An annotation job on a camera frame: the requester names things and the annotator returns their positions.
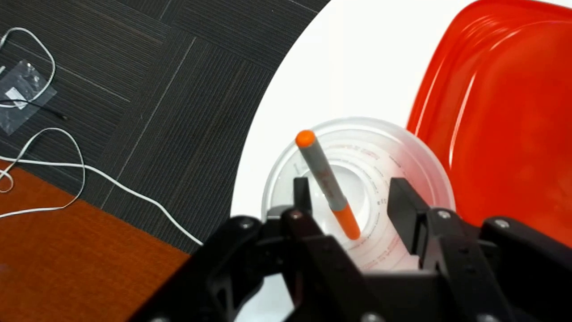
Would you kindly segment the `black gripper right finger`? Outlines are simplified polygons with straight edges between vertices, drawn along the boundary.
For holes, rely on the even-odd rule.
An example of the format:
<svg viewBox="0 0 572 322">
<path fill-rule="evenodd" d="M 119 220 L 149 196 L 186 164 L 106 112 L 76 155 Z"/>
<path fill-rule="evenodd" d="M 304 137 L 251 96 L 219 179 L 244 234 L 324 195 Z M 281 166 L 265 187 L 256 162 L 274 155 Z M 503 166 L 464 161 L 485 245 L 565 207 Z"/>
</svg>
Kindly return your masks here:
<svg viewBox="0 0 572 322">
<path fill-rule="evenodd" d="M 422 255 L 428 232 L 424 229 L 424 218 L 430 211 L 426 200 L 405 177 L 394 177 L 390 180 L 388 193 L 388 216 L 405 243 L 406 250 L 413 255 Z"/>
</svg>

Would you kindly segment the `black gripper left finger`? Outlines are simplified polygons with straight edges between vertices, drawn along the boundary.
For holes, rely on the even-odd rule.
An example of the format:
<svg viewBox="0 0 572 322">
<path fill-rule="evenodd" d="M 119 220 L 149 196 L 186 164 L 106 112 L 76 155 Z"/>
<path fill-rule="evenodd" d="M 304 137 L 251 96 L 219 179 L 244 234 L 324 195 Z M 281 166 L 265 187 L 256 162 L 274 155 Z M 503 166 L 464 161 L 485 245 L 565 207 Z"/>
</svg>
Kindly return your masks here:
<svg viewBox="0 0 572 322">
<path fill-rule="evenodd" d="M 310 180 L 306 177 L 294 179 L 294 204 L 304 213 L 313 213 Z"/>
</svg>

